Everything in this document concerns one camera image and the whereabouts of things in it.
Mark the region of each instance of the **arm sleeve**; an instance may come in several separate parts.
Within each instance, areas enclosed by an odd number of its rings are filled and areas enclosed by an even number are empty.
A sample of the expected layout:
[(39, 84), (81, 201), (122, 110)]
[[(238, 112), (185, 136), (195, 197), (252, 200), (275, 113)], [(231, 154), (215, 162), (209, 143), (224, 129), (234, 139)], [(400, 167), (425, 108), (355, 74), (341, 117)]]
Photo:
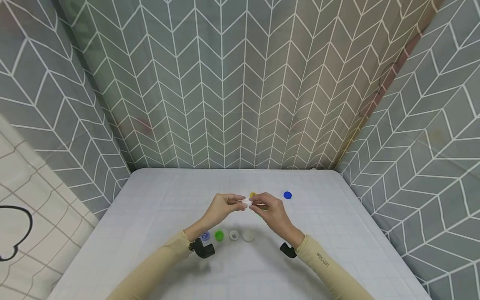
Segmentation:
[(139, 264), (108, 296), (107, 300), (144, 300), (163, 279), (165, 273), (186, 259), (190, 241), (179, 232)]
[(337, 264), (311, 236), (305, 235), (297, 256), (323, 281), (336, 300), (373, 300), (347, 271)]

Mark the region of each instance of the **finger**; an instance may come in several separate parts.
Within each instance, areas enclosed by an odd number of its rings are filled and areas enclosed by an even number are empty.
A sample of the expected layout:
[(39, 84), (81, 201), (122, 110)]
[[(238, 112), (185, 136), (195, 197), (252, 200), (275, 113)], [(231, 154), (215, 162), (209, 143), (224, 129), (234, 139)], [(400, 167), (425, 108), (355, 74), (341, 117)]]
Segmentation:
[(233, 199), (228, 199), (227, 204), (232, 205), (232, 204), (237, 204), (237, 203), (242, 203), (240, 200), (233, 200)]
[(228, 200), (238, 200), (238, 201), (241, 201), (243, 199), (245, 199), (245, 196), (241, 196), (241, 195), (236, 195), (236, 194), (222, 194), (223, 195), (223, 199), (225, 201), (228, 201)]
[(261, 208), (259, 208), (256, 205), (250, 205), (250, 209), (253, 210), (257, 215), (262, 217), (263, 220), (265, 220), (265, 216), (266, 216), (267, 212), (261, 210)]
[(265, 203), (267, 205), (271, 205), (273, 200), (275, 200), (275, 197), (270, 195), (267, 192), (263, 192), (261, 194), (256, 194), (252, 198), (250, 198), (250, 201), (261, 201), (261, 203)]
[(263, 211), (268, 211), (268, 209), (270, 208), (268, 205), (265, 204), (257, 205), (257, 207), (259, 207)]
[(262, 202), (262, 200), (255, 200), (252, 205), (260, 206), (262, 209), (268, 209), (269, 206)]
[(247, 207), (248, 207), (247, 204), (240, 202), (240, 203), (237, 203), (237, 204), (229, 205), (229, 206), (228, 206), (228, 211), (229, 211), (229, 213), (237, 212), (237, 211), (239, 211), (239, 210), (243, 211), (243, 210), (245, 210)]

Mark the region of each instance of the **table surface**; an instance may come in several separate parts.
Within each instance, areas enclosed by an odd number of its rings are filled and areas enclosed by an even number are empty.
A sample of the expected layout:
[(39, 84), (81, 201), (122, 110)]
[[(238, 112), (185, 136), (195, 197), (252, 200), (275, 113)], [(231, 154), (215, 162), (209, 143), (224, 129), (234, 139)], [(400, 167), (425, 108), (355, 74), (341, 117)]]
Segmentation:
[[(290, 191), (290, 200), (283, 193)], [(49, 300), (105, 299), (168, 238), (205, 212), (215, 193), (269, 192), (297, 227), (312, 235), (375, 299), (430, 299), (343, 178), (331, 170), (141, 169), (132, 174)], [(213, 234), (221, 229), (225, 239)], [(253, 230), (255, 240), (228, 239)], [(215, 255), (192, 254), (149, 299), (331, 299), (300, 259), (253, 211), (230, 214), (211, 230)]]

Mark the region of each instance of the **black mount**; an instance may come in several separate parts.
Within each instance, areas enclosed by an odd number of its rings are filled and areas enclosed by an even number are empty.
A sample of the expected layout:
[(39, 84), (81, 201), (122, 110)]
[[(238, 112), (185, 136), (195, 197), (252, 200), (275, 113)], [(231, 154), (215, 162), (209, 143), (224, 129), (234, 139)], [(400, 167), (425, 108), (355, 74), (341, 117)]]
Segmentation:
[(215, 249), (212, 244), (204, 246), (202, 240), (197, 238), (188, 247), (191, 251), (195, 251), (201, 258), (207, 258), (215, 254)]
[(295, 253), (295, 249), (293, 249), (293, 247), (289, 247), (287, 243), (283, 243), (280, 246), (280, 251), (285, 253), (285, 255), (288, 256), (289, 258), (297, 257), (297, 254)]

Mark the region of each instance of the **wrist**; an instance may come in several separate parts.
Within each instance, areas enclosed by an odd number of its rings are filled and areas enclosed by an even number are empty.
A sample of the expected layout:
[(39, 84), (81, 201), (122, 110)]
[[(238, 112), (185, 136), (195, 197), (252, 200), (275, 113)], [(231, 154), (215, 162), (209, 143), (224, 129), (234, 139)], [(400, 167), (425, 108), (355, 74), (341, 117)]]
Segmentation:
[(200, 218), (198, 221), (186, 228), (183, 232), (185, 232), (187, 235), (188, 240), (193, 242), (211, 228), (212, 227), (210, 227), (203, 218)]
[(292, 225), (292, 228), (288, 231), (285, 240), (289, 243), (294, 249), (297, 249), (305, 239), (303, 232)]

